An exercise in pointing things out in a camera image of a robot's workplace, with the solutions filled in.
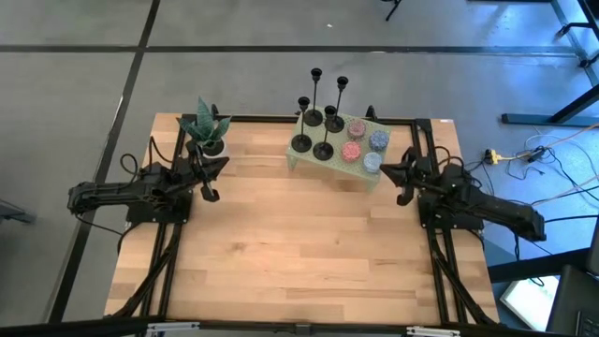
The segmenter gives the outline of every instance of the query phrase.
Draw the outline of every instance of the green pegboard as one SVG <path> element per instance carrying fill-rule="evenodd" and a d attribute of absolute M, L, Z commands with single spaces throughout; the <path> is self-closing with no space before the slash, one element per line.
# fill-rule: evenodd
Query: green pegboard
<path fill-rule="evenodd" d="M 345 172 L 348 174 L 358 176 L 359 178 L 369 181 L 369 183 L 374 183 L 374 184 L 378 183 L 378 181 L 381 177 L 381 173 L 380 173 L 380 171 L 378 173 L 369 173 L 366 171 L 366 169 L 364 168 L 364 164 L 363 164 L 364 155 L 366 155 L 367 153 L 372 151 L 368 141 L 369 141 L 371 134 L 374 131 L 386 132 L 390 138 L 391 129 L 384 125 L 380 125 L 377 123 L 362 120 L 362 122 L 364 122 L 364 124 L 366 125 L 366 132 L 364 134 L 364 138 L 360 141 L 357 141 L 357 143 L 361 147 L 360 158 L 359 158 L 359 160 L 357 160 L 354 163 L 346 163 L 345 161 L 343 161 L 342 156 L 341 156 L 342 148 L 345 143 L 347 143 L 348 141 L 352 141 L 349 137 L 347 137 L 347 127 L 354 120 L 357 120 L 357 119 L 361 120 L 361 118 L 346 115 L 343 113 L 339 113 L 338 116 L 343 118 L 343 121 L 345 122 L 345 127 L 343 128 L 343 130 L 341 132 L 338 132 L 338 133 L 329 132 L 329 135 L 327 136 L 327 142 L 333 146 L 335 153 L 331 159 L 326 160 L 326 161 L 321 161 L 321 160 L 316 159 L 312 152 L 316 143 L 323 141 L 325 138 L 326 129 L 325 129 L 324 122 L 319 126 L 304 125 L 303 131 L 304 131 L 304 134 L 308 135 L 310 137 L 310 139 L 312 140 L 312 149 L 310 149 L 308 152 L 301 154 L 301 153 L 298 153 L 295 150 L 293 150 L 293 148 L 291 147 L 291 139 L 293 139 L 294 136 L 298 135 L 301 132 L 301 116 L 298 118 L 298 123 L 296 124 L 296 126 L 293 129 L 293 135 L 291 135 L 291 138 L 289 139 L 289 145 L 288 145 L 287 152 L 286 152 L 287 160 L 289 161 L 289 168 L 293 169 L 293 167 L 295 167 L 295 160 L 297 160 L 297 159 L 306 160 L 311 163 L 315 163 L 317 165 L 321 165 L 321 166 L 324 166 L 324 167 L 327 167 L 330 169 L 336 169 L 341 172 Z M 387 149 L 385 149 L 383 152 L 378 152 L 383 157 L 383 162 L 385 162 L 386 152 L 387 152 Z"/>

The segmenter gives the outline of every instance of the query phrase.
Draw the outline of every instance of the gray floor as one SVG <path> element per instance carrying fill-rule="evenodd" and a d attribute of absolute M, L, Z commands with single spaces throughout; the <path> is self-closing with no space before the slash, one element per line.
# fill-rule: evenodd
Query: gray floor
<path fill-rule="evenodd" d="M 150 4 L 0 0 L 0 44 L 136 45 Z M 576 7 L 562 4 L 569 17 L 580 16 Z M 390 4 L 364 0 L 163 1 L 149 44 L 569 45 L 567 38 L 554 38 L 560 24 L 548 4 L 404 0 L 385 23 L 389 9 Z M 592 35 L 581 30 L 577 36 L 588 52 L 594 51 Z M 32 226 L 6 221 L 0 226 L 0 326 L 44 319 L 76 223 L 65 207 L 66 192 L 93 177 L 132 58 L 131 53 L 0 53 L 0 197 L 38 215 Z M 499 115 L 554 113 L 591 88 L 576 65 L 571 56 L 146 54 L 108 181 L 129 178 L 118 158 L 127 152 L 142 157 L 155 113 L 192 112 L 202 94 L 223 113 L 288 114 L 297 109 L 298 96 L 311 92 L 309 70 L 314 66 L 324 71 L 319 105 L 336 98 L 335 79 L 345 75 L 350 80 L 342 104 L 345 113 L 363 115 L 373 104 L 381 116 L 451 118 L 466 162 L 477 160 L 486 148 L 510 155 L 537 131 L 501 125 Z M 599 108 L 585 114 L 599 115 Z M 539 131 L 564 137 L 575 129 Z M 599 154 L 596 136 L 591 132 L 577 139 L 593 160 Z M 557 155 L 575 180 L 593 175 L 576 147 L 560 146 Z M 524 182 L 508 177 L 504 165 L 490 168 L 496 195 L 533 201 L 571 186 L 555 165 L 535 165 L 546 174 L 531 172 Z M 475 175 L 487 184 L 484 172 Z M 539 211 L 552 218 L 596 213 L 599 202 L 594 205 L 571 197 L 542 205 Z M 121 230 L 124 209 L 102 209 L 95 221 Z M 588 246 L 594 223 L 548 224 L 548 241 L 539 245 L 551 253 Z M 488 225 L 486 238 L 513 252 L 513 236 L 506 229 Z M 116 240 L 110 233 L 92 231 L 66 319 L 102 316 Z M 528 242 L 521 245 L 523 258 L 546 254 Z"/>

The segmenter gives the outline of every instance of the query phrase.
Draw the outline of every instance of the small jar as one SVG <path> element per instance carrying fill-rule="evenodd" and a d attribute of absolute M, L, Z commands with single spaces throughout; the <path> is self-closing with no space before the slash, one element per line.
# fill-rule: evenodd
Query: small jar
<path fill-rule="evenodd" d="M 342 158 L 345 163 L 353 163 L 357 161 L 362 154 L 362 149 L 358 143 L 348 141 L 343 145 Z"/>
<path fill-rule="evenodd" d="M 378 173 L 381 164 L 383 164 L 383 157 L 378 153 L 367 153 L 364 155 L 364 168 L 369 173 Z"/>
<path fill-rule="evenodd" d="M 352 123 L 347 127 L 347 137 L 351 140 L 360 141 L 364 138 L 364 134 L 366 133 L 366 124 L 359 120 L 355 119 Z"/>
<path fill-rule="evenodd" d="M 370 141 L 371 149 L 376 152 L 384 151 L 389 144 L 389 135 L 387 132 L 374 131 L 371 135 Z"/>

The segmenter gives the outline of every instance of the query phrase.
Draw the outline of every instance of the succulent plant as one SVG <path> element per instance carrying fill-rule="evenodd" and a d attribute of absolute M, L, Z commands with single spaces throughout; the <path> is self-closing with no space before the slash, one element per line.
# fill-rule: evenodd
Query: succulent plant
<path fill-rule="evenodd" d="M 214 126 L 214 114 L 208 110 L 208 106 L 202 99 L 197 98 L 197 113 L 194 122 L 179 119 L 179 125 L 188 133 L 193 140 L 202 148 L 211 149 L 228 131 L 231 117 L 224 118 Z"/>

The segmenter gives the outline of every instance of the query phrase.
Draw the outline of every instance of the desk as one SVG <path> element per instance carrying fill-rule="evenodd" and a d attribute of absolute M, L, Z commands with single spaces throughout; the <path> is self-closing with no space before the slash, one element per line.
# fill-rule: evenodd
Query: desk
<path fill-rule="evenodd" d="M 173 155 L 179 116 L 159 113 L 153 123 L 152 135 L 166 157 Z M 453 122 L 431 123 L 435 144 L 460 155 Z M 299 162 L 289 171 L 285 150 L 293 126 L 231 123 L 226 134 L 231 160 L 212 184 L 221 200 L 194 199 L 183 225 L 167 317 L 439 324 L 416 203 L 397 206 L 398 190 L 388 179 L 367 194 L 361 179 L 314 164 Z M 399 162 L 412 133 L 406 126 L 391 129 L 387 161 Z M 120 309 L 145 277 L 156 229 L 157 224 L 142 224 L 125 237 L 106 314 Z M 453 237 L 461 280 L 497 320 L 480 241 L 465 230 L 454 230 Z M 158 280 L 151 314 L 161 288 Z M 447 281 L 445 291 L 455 321 Z"/>

